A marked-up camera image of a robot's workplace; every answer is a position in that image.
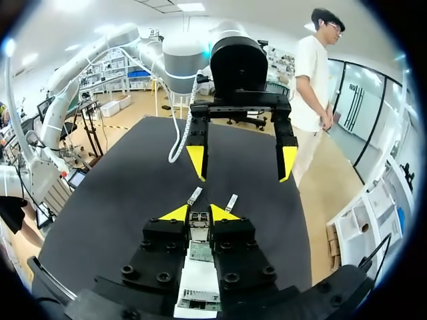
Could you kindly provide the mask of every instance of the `black hair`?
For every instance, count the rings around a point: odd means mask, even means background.
[[[319,19],[323,20],[325,23],[333,22],[336,25],[339,25],[341,28],[341,32],[344,32],[344,30],[346,30],[346,26],[342,23],[340,18],[334,15],[331,11],[323,8],[316,8],[313,10],[312,13],[312,21],[314,23],[316,31],[319,30]]]

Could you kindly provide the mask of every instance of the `glasses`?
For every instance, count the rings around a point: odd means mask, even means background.
[[[328,24],[334,27],[334,29],[335,29],[335,31],[336,31],[336,33],[338,34],[339,37],[342,37],[341,28],[340,28],[339,25],[336,25],[333,22],[328,22]]]

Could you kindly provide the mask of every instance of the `screw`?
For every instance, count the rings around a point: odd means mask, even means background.
[[[224,275],[224,281],[227,283],[236,283],[240,280],[238,273],[226,273]]]
[[[176,244],[174,242],[169,242],[166,245],[166,249],[168,249],[168,250],[174,250],[174,249],[176,249]]]
[[[274,270],[274,268],[271,265],[268,265],[267,267],[262,269],[262,273],[264,275],[275,275],[276,270]]]
[[[331,305],[333,307],[339,307],[342,303],[342,297],[340,295],[335,295],[331,298]]]
[[[331,285],[327,281],[322,281],[318,284],[318,289],[321,293],[327,293],[331,289]]]
[[[228,243],[228,242],[221,243],[221,248],[224,249],[224,250],[231,249],[232,247],[233,246],[230,243]]]
[[[167,272],[158,273],[155,278],[157,279],[157,281],[163,283],[168,283],[172,280],[172,276]]]
[[[150,240],[143,240],[141,244],[139,245],[141,249],[148,249],[148,247],[151,247],[151,241]]]
[[[121,274],[125,277],[129,277],[134,271],[135,270],[131,265],[125,265],[123,268],[121,268]]]
[[[251,249],[256,247],[258,243],[256,242],[256,240],[248,240],[246,241],[246,245]]]

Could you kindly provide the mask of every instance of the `wooden floor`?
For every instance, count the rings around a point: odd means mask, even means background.
[[[117,97],[119,95],[121,93],[116,93],[113,96]],[[104,118],[105,126],[111,125],[131,129],[142,117],[155,115],[155,100],[150,91],[132,91],[131,95],[132,105],[113,117]],[[99,95],[98,99],[100,101],[109,101],[109,96]],[[163,104],[167,104],[167,100],[164,93],[160,91],[159,107]],[[184,109],[183,113],[183,118],[186,118],[187,109]],[[170,117],[170,115],[171,111],[159,108],[160,117]],[[179,117],[179,110],[176,111],[176,115]],[[214,123],[227,125],[226,120],[223,119],[215,119]],[[78,130],[73,132],[70,138],[74,145],[85,147],[85,157],[88,158],[87,151],[91,150],[91,147],[83,126],[80,124],[78,126]],[[239,123],[235,126],[242,129],[256,130],[254,125],[245,123]],[[97,126],[96,129],[104,152],[107,148],[111,148],[127,132],[127,129],[104,127],[104,135],[102,126]],[[264,133],[274,134],[274,128],[271,123],[268,123]],[[313,163],[300,185],[301,200],[310,238],[313,284],[330,274],[331,259],[328,255],[326,223],[345,207],[361,188],[362,183],[354,172],[353,167],[345,159],[343,153],[332,139],[324,135],[316,151]],[[24,266],[31,279],[33,275],[26,264],[26,260],[32,255],[38,255],[39,250],[26,242],[19,233],[11,235],[11,242],[21,265]]]

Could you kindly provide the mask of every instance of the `ceiling light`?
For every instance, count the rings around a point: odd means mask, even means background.
[[[13,53],[15,52],[16,49],[16,42],[13,39],[9,39],[6,42],[5,45],[5,53],[8,57],[12,57]]]
[[[310,30],[311,32],[317,32],[316,28],[314,27],[314,23],[309,22],[306,25],[304,25],[304,28]]]
[[[115,25],[102,25],[94,30],[95,33],[107,35],[115,30]]]
[[[76,12],[85,8],[91,0],[55,0],[57,10]]]
[[[381,79],[379,78],[379,76],[376,74],[376,73],[374,73],[374,72],[372,72],[372,71],[370,71],[370,70],[367,70],[367,69],[363,69],[363,72],[365,72],[365,74],[369,77],[369,78],[371,78],[372,80],[374,80],[375,81],[375,84],[378,86],[378,85],[380,85],[381,83],[382,83],[382,81],[381,81]]]
[[[38,53],[32,53],[28,55],[24,59],[22,59],[22,65],[29,65],[30,63],[34,62],[38,57]]]
[[[403,53],[403,54],[399,55],[397,58],[395,58],[395,61],[399,61],[399,60],[402,60],[405,58],[406,58],[406,55]]]
[[[191,12],[191,11],[205,11],[205,6],[203,3],[182,3],[177,5],[182,11]]]
[[[66,51],[73,51],[76,50],[80,45],[70,45],[68,48],[66,48]]]

